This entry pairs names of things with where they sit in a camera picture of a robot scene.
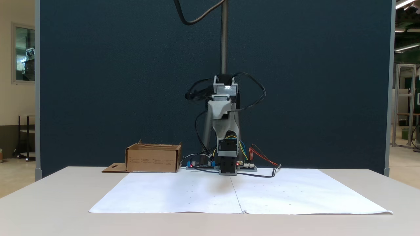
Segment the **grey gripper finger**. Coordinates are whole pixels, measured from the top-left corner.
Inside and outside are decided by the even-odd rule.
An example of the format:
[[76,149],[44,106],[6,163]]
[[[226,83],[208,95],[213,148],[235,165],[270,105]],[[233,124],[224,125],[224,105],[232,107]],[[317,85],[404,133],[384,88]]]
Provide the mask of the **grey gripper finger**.
[[225,138],[226,134],[230,131],[230,119],[222,118],[222,119],[213,119],[212,120],[212,127],[216,132],[217,138]]
[[240,126],[237,124],[237,112],[229,111],[226,136],[240,136]]

